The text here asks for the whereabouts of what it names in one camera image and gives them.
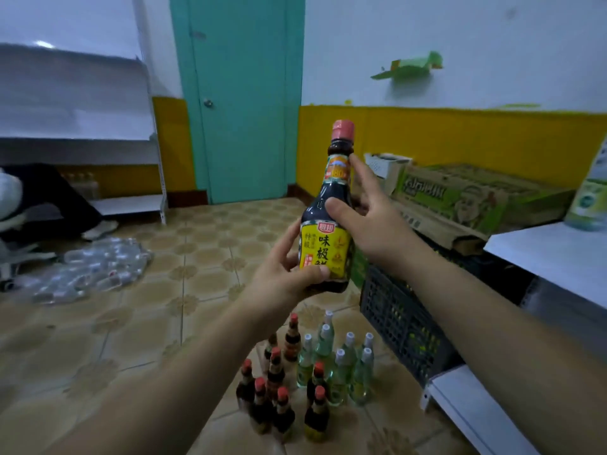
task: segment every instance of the teal door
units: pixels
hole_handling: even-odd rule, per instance
[[[214,204],[286,193],[285,5],[189,0]]]

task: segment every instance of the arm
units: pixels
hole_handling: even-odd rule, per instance
[[[433,252],[406,225],[373,172],[351,156],[368,196],[365,217],[337,199],[329,214],[369,260],[405,279],[466,363],[546,454],[607,447],[607,367],[564,333],[512,305]]]
[[[187,453],[249,351],[282,326],[309,295],[310,284],[328,277],[324,266],[289,272],[298,264],[296,254],[287,256],[298,234],[299,221],[277,242],[239,299],[171,367],[108,402],[47,453]]]

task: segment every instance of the forearm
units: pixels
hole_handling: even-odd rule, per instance
[[[468,366],[546,454],[607,446],[607,369],[561,332],[429,248],[400,269]]]
[[[49,454],[187,453],[255,344],[238,307],[234,304],[171,367],[104,405]]]

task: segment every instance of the white sneaker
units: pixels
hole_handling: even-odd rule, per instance
[[[107,233],[113,232],[118,228],[118,222],[115,220],[102,220],[92,229],[82,233],[83,239],[95,241]]]

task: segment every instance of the left hand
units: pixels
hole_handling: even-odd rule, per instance
[[[299,224],[297,219],[280,237],[235,302],[247,312],[258,342],[276,332],[297,304],[313,295],[308,286],[329,278],[329,268],[324,265],[299,269],[297,252],[289,252],[299,237]]]

